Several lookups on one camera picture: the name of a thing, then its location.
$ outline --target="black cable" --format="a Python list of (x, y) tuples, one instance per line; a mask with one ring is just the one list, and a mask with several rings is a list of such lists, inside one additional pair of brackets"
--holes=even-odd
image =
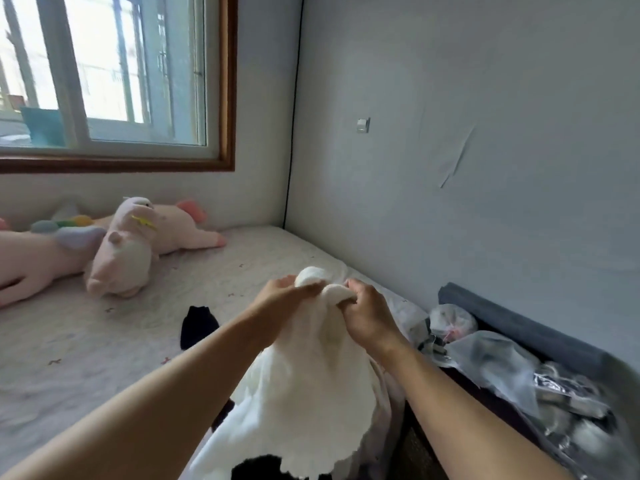
[(302, 45), (302, 17), (305, 12), (305, 0), (300, 5), (300, 27), (298, 28), (298, 60), (296, 61), (296, 81), (293, 87), (293, 113), (291, 115), (291, 154), (289, 156), (289, 179), (287, 180), (287, 197), (284, 204), (284, 218), (282, 228), (287, 223), (287, 209), (289, 208), (289, 191), (291, 190), (291, 169), (293, 167), (293, 131), (296, 127), (296, 98), (298, 97), (298, 74), (300, 74), (300, 46)]

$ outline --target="forearm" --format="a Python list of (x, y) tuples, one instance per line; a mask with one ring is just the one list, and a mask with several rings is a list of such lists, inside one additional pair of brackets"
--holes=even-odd
[(383, 365), (404, 387), (451, 480), (572, 478), (410, 346), (397, 346)]
[(175, 480), (260, 352), (245, 312), (114, 396), (2, 480)]

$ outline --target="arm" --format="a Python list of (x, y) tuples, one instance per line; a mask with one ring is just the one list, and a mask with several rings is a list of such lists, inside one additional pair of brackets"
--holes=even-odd
[(349, 280), (356, 303), (343, 303), (347, 330), (404, 388), (451, 480), (571, 480), (564, 468), (468, 395), (402, 336), (385, 299)]
[(256, 355), (323, 284), (268, 282), (240, 316), (140, 379), (2, 480), (175, 480)]

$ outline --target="light switch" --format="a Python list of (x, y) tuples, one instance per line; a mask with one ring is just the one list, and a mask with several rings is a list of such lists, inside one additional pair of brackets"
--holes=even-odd
[(369, 132), (369, 122), (371, 118), (367, 118), (366, 120), (358, 120), (358, 125), (356, 126), (356, 131), (358, 133), (368, 133)]

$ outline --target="mattress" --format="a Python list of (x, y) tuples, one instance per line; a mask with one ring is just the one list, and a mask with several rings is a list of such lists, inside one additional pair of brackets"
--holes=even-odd
[[(147, 288), (130, 299), (93, 299), (76, 276), (0, 310), (0, 474), (180, 354), (189, 306), (208, 306), (225, 323), (269, 279), (306, 266), (329, 270), (337, 282), (372, 282), (279, 228), (236, 228), (225, 236), (223, 249), (161, 258)], [(376, 287), (401, 329), (420, 341), (427, 313)]]

